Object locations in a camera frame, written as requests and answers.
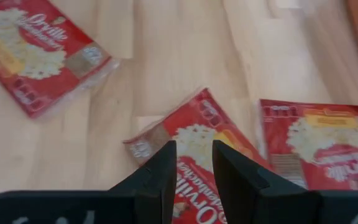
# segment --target yellow label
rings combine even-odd
[[[358,128],[358,123],[354,117],[306,114],[306,120],[310,125],[319,128]]]
[[[0,62],[11,73],[11,75],[24,70],[24,63],[20,62],[12,52],[0,40]]]
[[[233,149],[235,149],[235,145],[233,144],[233,142],[230,141],[230,139],[224,134],[224,133],[216,133],[214,136],[215,140],[221,140],[224,144],[227,144],[228,146],[232,147]]]

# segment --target microwave popcorn bag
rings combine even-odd
[[[47,0],[0,0],[0,82],[32,118],[118,66]]]
[[[171,139],[176,140],[178,153],[173,223],[226,223],[213,174],[214,139],[268,166],[208,89],[124,144],[143,164]]]
[[[358,106],[261,100],[273,169],[311,190],[358,190]]]

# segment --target red popcorn bag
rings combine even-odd
[[[358,106],[261,100],[276,173],[311,190],[358,190]]]
[[[226,223],[213,174],[214,139],[269,166],[208,89],[124,144],[136,161],[143,164],[171,139],[176,140],[178,153],[173,223]]]
[[[35,118],[117,67],[47,0],[0,0],[0,82]]]

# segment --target wooden floor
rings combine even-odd
[[[54,0],[108,51],[133,53],[105,82],[44,121],[0,87],[0,191],[112,187],[136,169],[121,141],[199,87],[254,144],[259,98],[358,105],[342,0],[112,2]]]

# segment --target plastic wrapper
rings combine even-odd
[[[136,161],[143,164],[171,139],[176,140],[178,153],[173,223],[226,223],[213,175],[214,139],[269,166],[208,89],[186,100],[164,119],[124,144]]]
[[[358,106],[261,100],[273,169],[307,189],[358,190]]]
[[[47,0],[0,0],[0,83],[31,117],[119,65]]]

